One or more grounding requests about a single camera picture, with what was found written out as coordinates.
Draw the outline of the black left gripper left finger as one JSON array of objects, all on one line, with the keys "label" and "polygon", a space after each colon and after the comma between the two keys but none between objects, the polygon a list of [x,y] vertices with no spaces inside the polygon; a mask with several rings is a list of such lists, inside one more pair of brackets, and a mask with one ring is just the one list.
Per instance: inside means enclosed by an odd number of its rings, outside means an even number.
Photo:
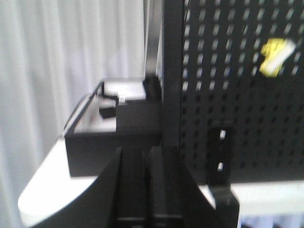
[{"label": "black left gripper left finger", "polygon": [[142,152],[118,148],[97,179],[66,209],[68,228],[143,228],[146,192]]}]

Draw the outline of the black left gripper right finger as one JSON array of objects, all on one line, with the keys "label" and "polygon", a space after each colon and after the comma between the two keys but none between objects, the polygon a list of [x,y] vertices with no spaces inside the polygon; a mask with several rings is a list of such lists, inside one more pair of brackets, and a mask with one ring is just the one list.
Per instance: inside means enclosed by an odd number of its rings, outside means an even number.
[{"label": "black left gripper right finger", "polygon": [[174,147],[149,153],[148,226],[214,228],[216,211],[199,190]]}]

